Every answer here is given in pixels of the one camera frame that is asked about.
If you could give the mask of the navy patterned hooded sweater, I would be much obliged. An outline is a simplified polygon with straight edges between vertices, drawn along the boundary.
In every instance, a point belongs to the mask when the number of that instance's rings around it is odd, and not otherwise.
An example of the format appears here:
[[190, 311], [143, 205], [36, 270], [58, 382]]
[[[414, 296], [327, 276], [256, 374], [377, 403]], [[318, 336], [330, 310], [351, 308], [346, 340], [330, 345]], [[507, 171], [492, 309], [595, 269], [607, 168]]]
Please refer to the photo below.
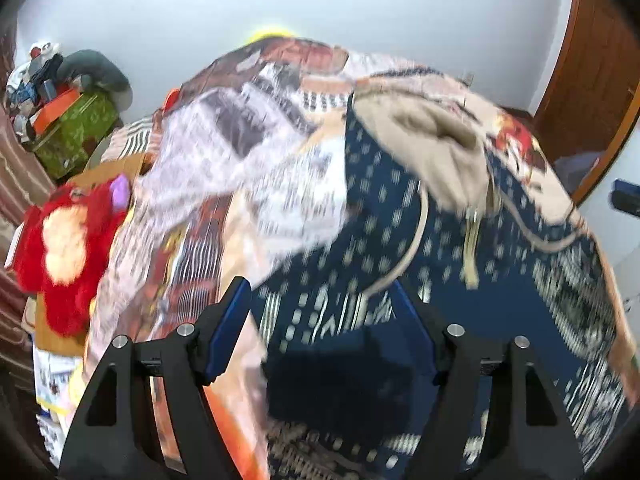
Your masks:
[[355, 92], [343, 140], [344, 228], [285, 261], [250, 307], [267, 346], [270, 476], [404, 473], [437, 389], [390, 290], [398, 278], [474, 336], [526, 337], [591, 466], [626, 406], [596, 241], [547, 221], [476, 131], [424, 96]]

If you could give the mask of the red plush toy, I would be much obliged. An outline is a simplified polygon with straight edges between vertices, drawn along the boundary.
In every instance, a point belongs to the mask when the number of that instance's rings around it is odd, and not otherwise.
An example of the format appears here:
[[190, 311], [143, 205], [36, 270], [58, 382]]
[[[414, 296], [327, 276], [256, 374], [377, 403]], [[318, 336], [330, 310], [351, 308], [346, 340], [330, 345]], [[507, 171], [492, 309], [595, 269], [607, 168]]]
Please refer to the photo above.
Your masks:
[[120, 174], [92, 188], [58, 188], [27, 211], [13, 270], [24, 292], [40, 294], [51, 330], [75, 336], [89, 325], [90, 304], [131, 196]]

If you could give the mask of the striped red gold curtain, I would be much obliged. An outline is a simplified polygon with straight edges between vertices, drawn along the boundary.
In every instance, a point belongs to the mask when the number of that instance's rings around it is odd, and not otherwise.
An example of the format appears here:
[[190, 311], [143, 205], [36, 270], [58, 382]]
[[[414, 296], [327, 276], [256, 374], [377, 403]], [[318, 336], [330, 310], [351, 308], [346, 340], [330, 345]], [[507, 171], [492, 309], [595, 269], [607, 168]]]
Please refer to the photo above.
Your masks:
[[[1, 257], [32, 205], [41, 205], [53, 183], [33, 154], [18, 142], [9, 111], [8, 83], [14, 69], [17, 22], [1, 26]], [[14, 274], [1, 270], [1, 369], [22, 388], [32, 388], [32, 343], [22, 327], [27, 296]]]

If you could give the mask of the newspaper print bed blanket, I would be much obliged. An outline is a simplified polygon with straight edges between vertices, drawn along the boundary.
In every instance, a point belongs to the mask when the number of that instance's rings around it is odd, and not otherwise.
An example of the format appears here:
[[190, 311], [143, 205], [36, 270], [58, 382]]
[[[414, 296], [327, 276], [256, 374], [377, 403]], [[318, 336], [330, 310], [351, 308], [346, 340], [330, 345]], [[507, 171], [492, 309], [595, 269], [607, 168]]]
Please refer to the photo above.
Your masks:
[[[160, 151], [134, 185], [134, 206], [115, 236], [75, 389], [88, 382], [119, 330], [140, 340], [163, 335], [198, 315], [235, 276], [245, 276], [256, 292], [285, 261], [336, 240], [349, 217], [345, 118], [361, 90], [408, 91], [456, 114], [547, 221], [573, 222], [594, 239], [568, 208], [532, 134], [461, 82], [402, 58], [294, 38], [258, 41], [186, 82], [157, 122]], [[597, 246], [615, 314], [608, 364], [623, 386], [625, 421], [639, 404], [636, 346]], [[259, 477], [271, 477], [266, 357], [250, 312], [231, 368], [210, 392], [244, 474]]]

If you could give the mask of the green storage box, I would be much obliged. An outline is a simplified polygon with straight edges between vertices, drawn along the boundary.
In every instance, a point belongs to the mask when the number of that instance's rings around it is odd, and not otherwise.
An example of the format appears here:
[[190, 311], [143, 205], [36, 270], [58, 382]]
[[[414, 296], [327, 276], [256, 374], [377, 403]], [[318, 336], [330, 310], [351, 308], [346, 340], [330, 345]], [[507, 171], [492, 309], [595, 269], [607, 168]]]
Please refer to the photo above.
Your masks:
[[117, 108], [105, 91], [81, 93], [36, 137], [30, 150], [50, 179], [59, 181], [84, 168], [98, 144], [118, 122]]

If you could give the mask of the orange box on pile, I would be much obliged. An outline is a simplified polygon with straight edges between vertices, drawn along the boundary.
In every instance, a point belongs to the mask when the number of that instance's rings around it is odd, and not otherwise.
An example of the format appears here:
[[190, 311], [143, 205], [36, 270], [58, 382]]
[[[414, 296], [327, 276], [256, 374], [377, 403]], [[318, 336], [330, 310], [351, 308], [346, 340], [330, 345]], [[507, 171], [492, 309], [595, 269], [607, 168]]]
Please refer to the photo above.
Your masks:
[[79, 98], [80, 92], [75, 88], [69, 88], [51, 102], [44, 104], [32, 124], [36, 135], [40, 136], [40, 134], [43, 134], [47, 128], [60, 118]]

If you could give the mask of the grey plush toy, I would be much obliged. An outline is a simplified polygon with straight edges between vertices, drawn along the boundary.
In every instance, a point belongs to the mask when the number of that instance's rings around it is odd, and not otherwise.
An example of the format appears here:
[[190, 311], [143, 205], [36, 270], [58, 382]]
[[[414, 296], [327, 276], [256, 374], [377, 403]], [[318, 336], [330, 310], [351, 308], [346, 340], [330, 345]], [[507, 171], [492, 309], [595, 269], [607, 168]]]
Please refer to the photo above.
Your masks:
[[132, 104], [129, 79], [99, 51], [84, 49], [66, 55], [56, 71], [56, 81], [79, 84], [81, 90], [104, 90], [119, 110]]

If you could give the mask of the wooden wardrobe with door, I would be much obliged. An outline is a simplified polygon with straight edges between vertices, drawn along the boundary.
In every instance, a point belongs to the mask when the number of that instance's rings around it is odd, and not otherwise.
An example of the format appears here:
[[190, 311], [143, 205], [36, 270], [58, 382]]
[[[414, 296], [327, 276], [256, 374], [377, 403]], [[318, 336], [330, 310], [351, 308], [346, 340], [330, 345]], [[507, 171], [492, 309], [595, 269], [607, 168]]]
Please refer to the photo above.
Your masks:
[[572, 0], [558, 60], [534, 116], [552, 162], [598, 153], [570, 192], [579, 204], [610, 168], [639, 114], [639, 39], [613, 0]]

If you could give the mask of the yellow plush pillow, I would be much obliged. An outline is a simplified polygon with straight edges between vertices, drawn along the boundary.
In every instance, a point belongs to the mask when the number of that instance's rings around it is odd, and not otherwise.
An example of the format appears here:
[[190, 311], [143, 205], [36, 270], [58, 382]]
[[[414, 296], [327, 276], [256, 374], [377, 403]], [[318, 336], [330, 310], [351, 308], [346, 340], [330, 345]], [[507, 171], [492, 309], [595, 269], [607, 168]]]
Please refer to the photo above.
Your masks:
[[258, 30], [254, 34], [250, 35], [250, 38], [246, 40], [246, 45], [256, 44], [258, 41], [273, 39], [273, 38], [295, 38], [294, 32], [287, 29], [265, 29]]

